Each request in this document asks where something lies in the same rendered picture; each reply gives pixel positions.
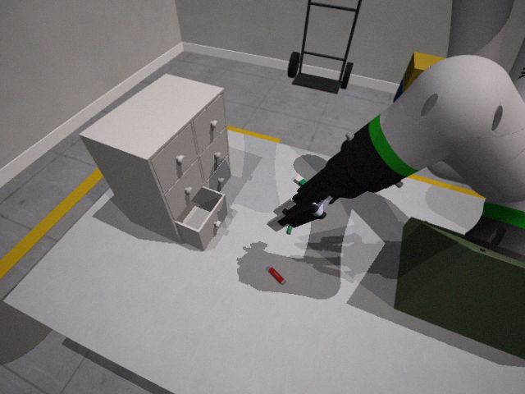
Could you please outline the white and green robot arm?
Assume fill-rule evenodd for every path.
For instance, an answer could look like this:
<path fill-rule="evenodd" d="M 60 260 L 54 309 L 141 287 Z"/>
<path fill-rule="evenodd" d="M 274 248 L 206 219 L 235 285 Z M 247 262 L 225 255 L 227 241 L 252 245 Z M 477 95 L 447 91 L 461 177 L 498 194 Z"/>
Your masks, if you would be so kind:
<path fill-rule="evenodd" d="M 425 167 L 469 185 L 486 199 L 464 239 L 525 263 L 525 37 L 509 74 L 498 65 L 513 4 L 452 0 L 447 58 L 347 133 L 340 155 L 372 193 Z"/>

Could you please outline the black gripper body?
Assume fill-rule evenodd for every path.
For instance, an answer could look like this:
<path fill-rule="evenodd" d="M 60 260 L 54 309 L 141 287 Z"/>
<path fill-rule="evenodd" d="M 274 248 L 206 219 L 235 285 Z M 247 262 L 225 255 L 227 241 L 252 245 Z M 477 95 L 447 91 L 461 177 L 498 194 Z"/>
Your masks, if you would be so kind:
<path fill-rule="evenodd" d="M 326 177 L 326 186 L 313 195 L 318 202 L 330 195 L 333 199 L 329 204 L 333 204 L 339 198 L 353 199 L 367 192 L 351 179 L 341 161 L 340 152 L 326 163 Z"/>

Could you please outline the grey drawer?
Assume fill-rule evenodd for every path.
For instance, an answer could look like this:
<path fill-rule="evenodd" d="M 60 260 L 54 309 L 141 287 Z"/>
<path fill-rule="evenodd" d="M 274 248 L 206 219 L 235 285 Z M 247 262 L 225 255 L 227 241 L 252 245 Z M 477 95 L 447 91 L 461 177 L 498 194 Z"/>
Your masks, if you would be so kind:
<path fill-rule="evenodd" d="M 162 193 L 167 190 L 196 157 L 197 152 L 193 131 L 191 123 L 189 123 L 150 160 Z"/>
<path fill-rule="evenodd" d="M 212 174 L 212 172 L 227 154 L 228 149 L 226 128 L 224 128 L 210 143 L 210 145 L 199 155 L 204 181 L 208 179 L 208 177 Z"/>
<path fill-rule="evenodd" d="M 199 161 L 196 158 L 164 195 L 173 220 L 176 219 L 182 209 L 189 203 L 202 184 L 203 180 L 199 168 Z"/>
<path fill-rule="evenodd" d="M 220 94 L 194 120 L 199 153 L 226 124 L 223 96 Z"/>
<path fill-rule="evenodd" d="M 228 155 L 221 162 L 215 172 L 205 182 L 205 187 L 218 191 L 224 186 L 230 177 L 229 158 Z"/>
<path fill-rule="evenodd" d="M 182 241 L 205 250 L 227 215 L 226 195 L 202 186 L 175 225 Z"/>

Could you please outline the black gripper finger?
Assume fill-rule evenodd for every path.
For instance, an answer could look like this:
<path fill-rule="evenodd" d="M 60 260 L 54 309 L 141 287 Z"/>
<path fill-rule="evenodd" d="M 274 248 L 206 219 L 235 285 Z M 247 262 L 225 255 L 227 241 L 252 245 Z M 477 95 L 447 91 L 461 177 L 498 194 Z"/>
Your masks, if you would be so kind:
<path fill-rule="evenodd" d="M 298 194 L 294 195 L 293 198 L 288 199 L 282 205 L 275 208 L 273 212 L 278 216 L 282 213 L 284 208 L 289 210 L 302 199 L 306 198 L 308 196 L 308 192 L 315 188 L 320 181 L 324 181 L 326 179 L 326 167 L 324 167 L 318 174 L 316 174 L 309 181 L 297 189 Z"/>
<path fill-rule="evenodd" d="M 295 228 L 313 220 L 325 218 L 326 213 L 324 210 L 333 198 L 329 195 L 326 199 L 318 202 L 313 196 L 325 186 L 326 183 L 320 181 L 315 188 L 308 192 L 306 198 L 289 210 L 284 208 L 282 213 L 270 220 L 267 225 L 274 231 L 279 231 L 288 225 Z"/>

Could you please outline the red cylinder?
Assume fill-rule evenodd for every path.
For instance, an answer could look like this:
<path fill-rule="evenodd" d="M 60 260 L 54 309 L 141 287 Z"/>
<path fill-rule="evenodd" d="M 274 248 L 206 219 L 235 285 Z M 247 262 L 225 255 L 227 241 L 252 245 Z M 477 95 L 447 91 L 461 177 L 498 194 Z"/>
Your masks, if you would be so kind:
<path fill-rule="evenodd" d="M 280 283 L 280 284 L 284 284 L 285 283 L 285 280 L 283 277 L 281 277 L 281 275 L 274 269 L 274 268 L 270 268 L 268 270 L 268 272 Z"/>

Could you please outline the small white chest of drawers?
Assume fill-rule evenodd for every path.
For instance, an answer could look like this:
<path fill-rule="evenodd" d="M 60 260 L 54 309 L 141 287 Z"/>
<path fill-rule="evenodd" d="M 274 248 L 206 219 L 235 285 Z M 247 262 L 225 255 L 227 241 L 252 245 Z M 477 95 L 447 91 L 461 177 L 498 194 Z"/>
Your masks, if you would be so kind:
<path fill-rule="evenodd" d="M 226 121 L 223 88 L 165 74 L 79 133 L 131 222 L 179 244 L 184 242 L 175 220 L 189 203 L 173 220 L 164 195 L 196 158 L 202 186 L 205 186 L 208 179 L 203 179 L 199 155 L 224 128 L 231 177 L 227 122 L 200 153 L 194 132 L 193 120 L 220 94 L 223 96 Z M 150 160 L 189 123 L 197 157 L 162 193 Z"/>

